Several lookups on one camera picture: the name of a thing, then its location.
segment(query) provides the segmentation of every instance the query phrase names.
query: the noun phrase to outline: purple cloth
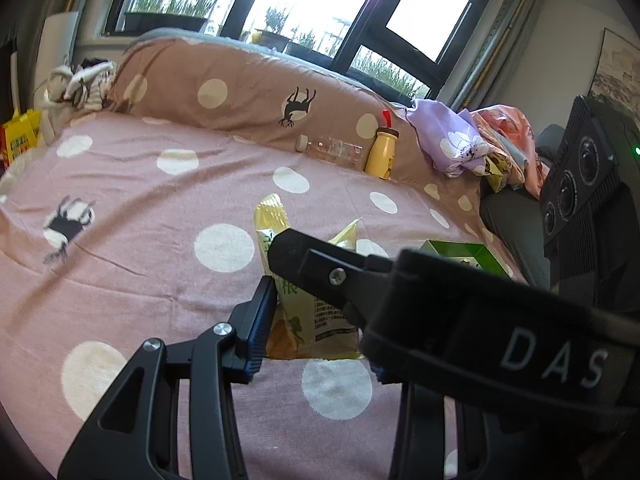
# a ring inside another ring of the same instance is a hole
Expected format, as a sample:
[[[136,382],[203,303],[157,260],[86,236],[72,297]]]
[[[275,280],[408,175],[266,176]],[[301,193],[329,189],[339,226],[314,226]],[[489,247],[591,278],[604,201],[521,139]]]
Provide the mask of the purple cloth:
[[[406,119],[414,126],[420,147],[431,157],[436,170],[452,177],[465,170],[486,173],[484,156],[494,148],[480,136],[467,110],[455,114],[437,101],[416,99]]]

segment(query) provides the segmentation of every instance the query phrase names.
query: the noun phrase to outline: clear plastic bottle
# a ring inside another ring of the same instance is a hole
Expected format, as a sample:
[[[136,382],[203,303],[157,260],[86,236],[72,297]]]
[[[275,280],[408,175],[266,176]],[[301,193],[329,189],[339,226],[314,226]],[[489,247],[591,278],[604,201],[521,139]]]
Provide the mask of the clear plastic bottle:
[[[302,153],[308,150],[315,150],[316,152],[322,153],[325,157],[335,158],[334,162],[344,162],[348,164],[357,164],[364,157],[362,146],[356,146],[355,144],[331,137],[319,137],[314,140],[309,140],[306,135],[300,135],[296,143],[296,150]]]

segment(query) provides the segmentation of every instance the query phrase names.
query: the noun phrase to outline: camera lens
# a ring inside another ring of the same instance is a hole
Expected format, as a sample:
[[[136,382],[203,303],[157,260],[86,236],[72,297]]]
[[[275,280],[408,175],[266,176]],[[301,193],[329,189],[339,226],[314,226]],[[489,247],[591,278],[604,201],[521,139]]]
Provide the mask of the camera lens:
[[[560,181],[560,197],[558,199],[560,214],[564,218],[569,218],[575,209],[575,184],[571,174],[565,172]]]
[[[580,175],[585,184],[592,184],[598,176],[598,150],[591,139],[584,139],[579,150]]]
[[[551,234],[551,231],[556,227],[556,210],[554,205],[549,203],[546,206],[545,211],[545,230],[547,234]]]

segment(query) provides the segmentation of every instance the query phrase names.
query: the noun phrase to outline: bed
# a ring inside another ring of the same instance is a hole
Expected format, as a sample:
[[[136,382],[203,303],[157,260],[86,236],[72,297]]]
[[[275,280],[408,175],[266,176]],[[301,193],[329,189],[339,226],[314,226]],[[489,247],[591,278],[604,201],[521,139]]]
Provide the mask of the bed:
[[[251,297],[263,274],[253,212],[270,193],[319,238],[360,218],[360,253],[481,242],[523,280],[479,218],[478,178],[434,170],[404,108],[359,84],[231,43],[162,37],[127,52],[110,99],[0,197],[0,400],[52,473],[142,341],[193,338]],[[306,111],[287,115],[292,99]],[[295,152],[299,134],[368,150],[384,109],[400,133],[392,181]],[[365,359],[266,360],[234,388],[250,478],[386,478],[399,394]],[[455,447],[447,431],[448,476]]]

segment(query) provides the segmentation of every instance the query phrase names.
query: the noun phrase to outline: screw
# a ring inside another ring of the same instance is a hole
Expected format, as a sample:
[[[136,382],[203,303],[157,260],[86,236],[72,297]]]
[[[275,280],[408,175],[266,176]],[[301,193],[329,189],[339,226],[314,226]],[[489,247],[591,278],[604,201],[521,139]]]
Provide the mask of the screw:
[[[147,352],[155,352],[160,348],[161,344],[162,343],[160,342],[159,339],[152,337],[151,339],[147,339],[145,342],[142,343],[142,348],[144,348]]]
[[[217,335],[228,335],[234,328],[229,323],[218,323],[213,327],[213,333]]]
[[[331,283],[332,285],[342,285],[344,283],[344,280],[346,279],[347,273],[342,267],[336,267],[334,270],[329,272],[329,283]]]

